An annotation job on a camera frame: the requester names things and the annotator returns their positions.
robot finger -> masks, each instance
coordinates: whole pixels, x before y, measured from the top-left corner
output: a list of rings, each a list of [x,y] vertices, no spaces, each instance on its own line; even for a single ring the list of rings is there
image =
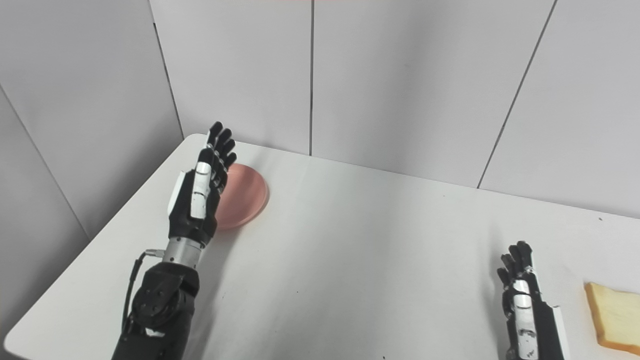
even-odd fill
[[[207,197],[209,196],[211,181],[211,164],[215,158],[213,150],[206,147],[200,151],[196,171],[193,178],[193,190],[191,191],[192,218],[203,219],[207,215]]]
[[[507,269],[499,268],[498,277],[500,278],[500,281],[502,281],[502,285],[504,285],[505,288],[507,288],[509,284],[511,284],[511,279],[509,278],[509,272],[507,271]]]
[[[215,147],[216,146],[216,138],[220,135],[220,131],[222,131],[222,123],[220,121],[216,121],[213,126],[209,129],[207,133],[207,143],[204,144],[204,147]]]
[[[504,264],[504,267],[507,269],[508,273],[509,273],[509,278],[510,279],[515,279],[516,278],[516,262],[513,260],[513,258],[511,257],[511,255],[509,254],[504,254],[500,257],[500,260],[502,260],[502,263]]]
[[[220,157],[225,160],[231,150],[236,146],[236,141],[234,139],[229,139],[227,143],[222,147],[222,151],[220,152]]]
[[[225,143],[229,139],[231,139],[231,130],[224,129],[220,133],[220,135],[218,135],[218,141],[216,141],[216,146],[215,146],[214,150],[217,151],[218,154],[221,154],[222,153],[222,148],[224,147]]]
[[[517,244],[518,250],[520,251],[520,255],[522,257],[522,267],[526,270],[528,267],[533,267],[533,260],[531,257],[531,246],[524,241],[518,241]]]
[[[515,261],[514,268],[516,274],[522,274],[522,272],[524,271],[524,267],[522,266],[522,255],[520,255],[520,250],[518,250],[518,247],[516,245],[512,245],[509,247],[509,253],[513,258],[513,261]]]
[[[226,160],[225,160],[225,169],[229,169],[229,167],[236,162],[237,160],[237,155],[232,152],[231,154],[229,154],[229,156],[227,156]]]

panel seam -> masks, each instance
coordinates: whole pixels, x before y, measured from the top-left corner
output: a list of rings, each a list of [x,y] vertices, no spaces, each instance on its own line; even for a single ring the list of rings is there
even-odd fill
[[[498,143],[502,138],[502,133],[504,132],[504,128],[507,126],[507,121],[511,116],[511,111],[513,110],[513,106],[515,105],[516,100],[518,99],[518,95],[520,95],[520,90],[522,89],[522,85],[524,84],[524,79],[527,77],[527,74],[529,73],[529,68],[531,68],[531,64],[533,63],[533,58],[536,56],[536,52],[538,51],[538,47],[540,46],[540,42],[542,41],[542,36],[544,36],[545,31],[547,30],[547,25],[549,24],[549,20],[551,20],[551,15],[553,14],[554,9],[556,8],[557,2],[558,0],[554,0],[554,3],[551,5],[551,10],[547,15],[547,19],[545,21],[544,26],[542,27],[542,31],[540,31],[540,35],[538,36],[538,41],[536,42],[536,46],[533,48],[533,52],[531,53],[531,57],[529,58],[527,67],[525,68],[524,74],[522,74],[522,78],[520,79],[520,84],[518,84],[516,94],[513,96],[513,100],[511,101],[511,105],[509,106],[509,110],[507,111],[507,116],[504,118],[502,127],[498,132],[498,137],[495,139],[495,143],[493,144],[493,148],[491,149],[491,154],[489,154],[489,159],[487,160],[486,165],[484,166],[484,170],[482,171],[482,175],[480,176],[480,181],[478,181],[478,185],[476,187],[477,189],[480,189],[480,186],[482,185],[482,182],[484,180],[484,175],[486,174],[486,171],[489,168],[489,163],[491,163],[491,160],[493,159],[493,154],[495,153],[495,150],[498,147]]]
[[[171,79],[169,78],[169,70],[166,68],[166,60],[164,59],[164,51],[162,50],[162,44],[160,44],[160,36],[158,35],[158,28],[156,26],[156,19],[153,17],[153,11],[151,11],[151,20],[154,24],[154,32],[156,33],[156,41],[158,43],[158,49],[160,50],[160,57],[162,58],[162,65],[164,67],[164,74],[166,76],[166,82],[169,85],[169,93],[171,94],[171,101],[173,103],[173,110],[175,112],[175,118],[178,120],[178,127],[180,128],[180,136],[184,140],[184,130],[182,129],[182,122],[180,121],[180,115],[178,114],[178,105],[175,103],[175,96],[173,95],[173,87],[171,86]]]
[[[36,153],[38,154],[38,157],[40,158],[40,161],[42,161],[42,164],[44,165],[45,169],[47,170],[47,172],[51,176],[51,179],[53,180],[53,183],[58,188],[58,191],[60,192],[60,195],[62,195],[62,198],[65,199],[65,203],[67,204],[69,210],[71,211],[71,214],[73,214],[74,218],[76,219],[76,222],[78,223],[78,226],[80,227],[80,229],[82,229],[84,235],[86,236],[87,243],[90,243],[92,239],[89,237],[89,233],[87,233],[87,230],[84,228],[82,222],[78,218],[78,215],[76,214],[76,212],[74,211],[73,207],[71,206],[71,203],[69,202],[69,199],[65,195],[65,192],[62,190],[62,187],[60,187],[60,184],[58,183],[58,180],[56,180],[56,177],[53,175],[53,172],[51,172],[51,169],[49,168],[49,165],[44,160],[44,157],[42,156],[42,153],[40,152],[40,149],[36,145],[35,141],[33,141],[33,138],[31,137],[31,134],[29,133],[29,130],[24,125],[22,119],[20,118],[20,115],[18,115],[18,111],[13,106],[13,103],[9,99],[9,95],[5,92],[4,88],[2,87],[2,84],[0,84],[0,93],[1,93],[1,95],[4,96],[4,98],[9,103],[9,107],[13,111],[13,114],[15,115],[15,118],[18,119],[18,122],[20,123],[20,126],[22,126],[22,129],[24,130],[24,133],[27,134],[27,138],[29,138],[29,142],[31,142],[33,148],[35,149]]]
[[[311,0],[311,64],[309,81],[309,156],[313,155],[314,141],[314,41],[316,24],[316,0]]]

robotic hand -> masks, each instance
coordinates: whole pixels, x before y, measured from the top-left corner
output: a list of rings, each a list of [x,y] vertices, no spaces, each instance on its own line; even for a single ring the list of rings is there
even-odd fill
[[[498,276],[504,285],[502,308],[511,347],[507,360],[569,360],[562,315],[542,301],[531,247],[524,241],[502,255]]]
[[[235,144],[231,130],[215,123],[195,169],[178,176],[168,206],[169,244],[166,250],[145,251],[134,264],[112,360],[182,359],[200,288],[196,266],[216,232],[214,216],[236,160]],[[145,273],[129,314],[131,288],[145,255],[162,262]]]

pink plate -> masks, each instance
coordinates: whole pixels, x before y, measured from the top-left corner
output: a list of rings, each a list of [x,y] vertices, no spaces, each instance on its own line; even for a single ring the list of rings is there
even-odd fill
[[[218,229],[233,229],[253,219],[267,202],[267,183],[260,173],[242,165],[233,164],[228,181],[216,211]]]

slice of bread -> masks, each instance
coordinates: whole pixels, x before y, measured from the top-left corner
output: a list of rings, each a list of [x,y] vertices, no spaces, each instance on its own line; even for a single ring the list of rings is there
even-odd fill
[[[598,344],[640,355],[640,295],[585,284]]]

